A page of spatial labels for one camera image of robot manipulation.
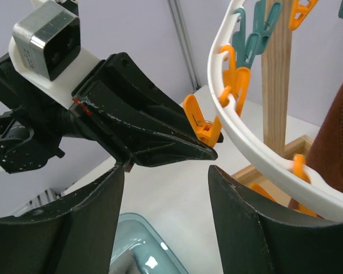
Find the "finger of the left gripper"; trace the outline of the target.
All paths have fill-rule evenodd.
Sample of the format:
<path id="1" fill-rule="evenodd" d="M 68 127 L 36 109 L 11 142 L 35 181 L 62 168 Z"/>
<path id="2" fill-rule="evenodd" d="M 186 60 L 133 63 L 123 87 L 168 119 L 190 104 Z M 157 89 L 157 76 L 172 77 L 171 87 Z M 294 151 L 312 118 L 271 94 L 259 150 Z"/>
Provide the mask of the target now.
<path id="1" fill-rule="evenodd" d="M 108 142 L 203 144 L 183 108 L 160 90 L 128 53 L 102 61 L 103 123 Z"/>
<path id="2" fill-rule="evenodd" d="M 87 81 L 73 91 L 82 129 L 120 166 L 216 160 L 184 110 L 150 81 Z"/>

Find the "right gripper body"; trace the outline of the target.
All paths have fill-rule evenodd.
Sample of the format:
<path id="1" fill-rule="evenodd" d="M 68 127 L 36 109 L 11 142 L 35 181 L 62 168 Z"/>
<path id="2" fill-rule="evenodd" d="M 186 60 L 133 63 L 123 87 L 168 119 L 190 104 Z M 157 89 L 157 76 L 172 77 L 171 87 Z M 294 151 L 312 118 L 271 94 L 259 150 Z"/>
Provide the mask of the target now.
<path id="1" fill-rule="evenodd" d="M 121 164 L 125 156 L 105 134 L 89 125 L 85 113 L 76 116 L 21 76 L 8 54 L 0 57 L 0 102 L 9 108 L 0 115 L 0 169 L 16 174 L 43 168 L 64 157 L 62 138 L 99 143 Z"/>

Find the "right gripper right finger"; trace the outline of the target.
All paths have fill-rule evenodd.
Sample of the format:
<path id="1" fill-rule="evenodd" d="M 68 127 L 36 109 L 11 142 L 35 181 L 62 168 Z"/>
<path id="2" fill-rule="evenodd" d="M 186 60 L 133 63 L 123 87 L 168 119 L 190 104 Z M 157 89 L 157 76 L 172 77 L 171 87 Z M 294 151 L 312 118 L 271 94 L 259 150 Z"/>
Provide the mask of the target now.
<path id="1" fill-rule="evenodd" d="M 288 209 L 216 165 L 208 185 L 224 273 L 343 273 L 343 221 Z"/>

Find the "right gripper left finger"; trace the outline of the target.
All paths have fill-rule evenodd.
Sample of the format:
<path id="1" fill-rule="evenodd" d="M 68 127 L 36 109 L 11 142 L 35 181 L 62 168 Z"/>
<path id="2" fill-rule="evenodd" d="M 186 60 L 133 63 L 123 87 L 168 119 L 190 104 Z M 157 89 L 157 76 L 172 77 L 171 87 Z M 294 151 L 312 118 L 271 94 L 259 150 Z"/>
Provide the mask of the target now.
<path id="1" fill-rule="evenodd" d="M 0 218 L 0 273 L 108 273 L 125 174 L 115 166 L 19 217 Z"/>

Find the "orange clothes peg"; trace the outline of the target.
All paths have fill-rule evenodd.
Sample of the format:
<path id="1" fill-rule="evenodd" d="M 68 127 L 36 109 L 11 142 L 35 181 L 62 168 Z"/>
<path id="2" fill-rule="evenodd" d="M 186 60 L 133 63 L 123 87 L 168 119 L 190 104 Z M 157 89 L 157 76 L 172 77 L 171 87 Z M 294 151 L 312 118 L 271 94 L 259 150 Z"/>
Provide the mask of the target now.
<path id="1" fill-rule="evenodd" d="M 218 116 L 213 121 L 206 120 L 193 94 L 185 98 L 183 109 L 197 139 L 213 148 L 218 143 L 222 129 Z"/>

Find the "white round clip hanger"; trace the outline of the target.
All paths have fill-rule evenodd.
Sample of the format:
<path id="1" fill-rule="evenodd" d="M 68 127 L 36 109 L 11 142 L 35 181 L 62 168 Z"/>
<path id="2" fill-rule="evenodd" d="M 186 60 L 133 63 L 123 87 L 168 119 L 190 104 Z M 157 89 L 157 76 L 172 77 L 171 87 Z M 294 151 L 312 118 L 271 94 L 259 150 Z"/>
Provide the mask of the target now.
<path id="1" fill-rule="evenodd" d="M 222 46 L 229 44 L 234 26 L 237 23 L 237 8 L 243 1 L 231 1 L 220 28 L 212 43 L 207 65 L 208 85 L 216 113 L 224 130 L 243 156 L 284 193 L 307 206 L 320 216 L 343 221 L 343 193 L 329 186 L 321 175 L 305 166 L 304 173 L 310 181 L 307 183 L 295 176 L 293 161 L 284 159 L 259 140 L 244 124 L 235 111 L 236 101 L 222 107 L 218 98 L 224 90 L 222 63 L 226 57 L 221 53 Z"/>

